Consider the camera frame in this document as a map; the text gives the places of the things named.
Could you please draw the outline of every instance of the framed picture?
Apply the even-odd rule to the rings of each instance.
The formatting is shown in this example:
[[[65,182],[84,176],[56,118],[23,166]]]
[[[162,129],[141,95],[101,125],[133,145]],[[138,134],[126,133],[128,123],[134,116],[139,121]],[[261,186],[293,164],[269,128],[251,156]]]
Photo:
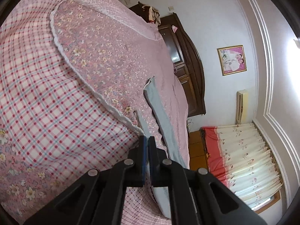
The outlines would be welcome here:
[[[223,76],[247,71],[243,46],[218,48],[218,53]]]

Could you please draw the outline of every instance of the bedspread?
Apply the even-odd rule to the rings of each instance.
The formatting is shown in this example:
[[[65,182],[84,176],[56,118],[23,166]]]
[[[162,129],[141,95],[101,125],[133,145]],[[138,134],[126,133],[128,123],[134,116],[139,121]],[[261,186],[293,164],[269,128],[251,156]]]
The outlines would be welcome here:
[[[125,159],[143,133],[133,110],[166,149],[143,96],[152,76],[188,164],[188,105],[166,46],[119,1],[22,0],[0,28],[0,54],[0,202],[18,222],[90,168]],[[127,189],[122,224],[170,224],[149,190]]]

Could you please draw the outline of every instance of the silver rivet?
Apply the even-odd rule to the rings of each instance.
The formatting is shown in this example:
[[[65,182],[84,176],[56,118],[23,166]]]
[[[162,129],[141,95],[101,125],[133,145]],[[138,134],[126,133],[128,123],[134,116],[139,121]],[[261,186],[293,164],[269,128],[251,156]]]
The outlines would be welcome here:
[[[94,177],[98,174],[98,171],[96,169],[91,169],[88,171],[88,175],[91,177]]]
[[[206,168],[201,167],[201,168],[198,169],[198,173],[202,174],[202,175],[205,175],[205,174],[208,174],[208,171],[207,171]]]
[[[165,165],[171,165],[172,161],[170,159],[163,159],[163,164],[165,164]]]
[[[124,164],[127,165],[127,166],[130,166],[130,165],[132,165],[133,163],[134,163],[134,161],[133,161],[132,159],[126,159],[126,160],[124,161]]]

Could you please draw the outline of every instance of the curtain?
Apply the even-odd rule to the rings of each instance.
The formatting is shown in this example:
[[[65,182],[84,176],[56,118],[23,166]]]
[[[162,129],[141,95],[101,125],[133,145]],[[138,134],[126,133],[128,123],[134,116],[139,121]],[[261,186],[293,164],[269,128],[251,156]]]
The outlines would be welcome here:
[[[203,129],[210,172],[250,208],[281,188],[271,150],[254,124]]]

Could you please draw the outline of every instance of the brown tile floor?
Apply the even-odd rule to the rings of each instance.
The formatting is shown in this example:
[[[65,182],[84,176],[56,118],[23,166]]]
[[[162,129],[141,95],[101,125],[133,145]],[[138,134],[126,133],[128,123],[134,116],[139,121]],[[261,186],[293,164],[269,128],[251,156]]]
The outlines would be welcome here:
[[[200,131],[190,133],[188,149],[190,154],[190,169],[196,171],[201,167],[207,168]]]

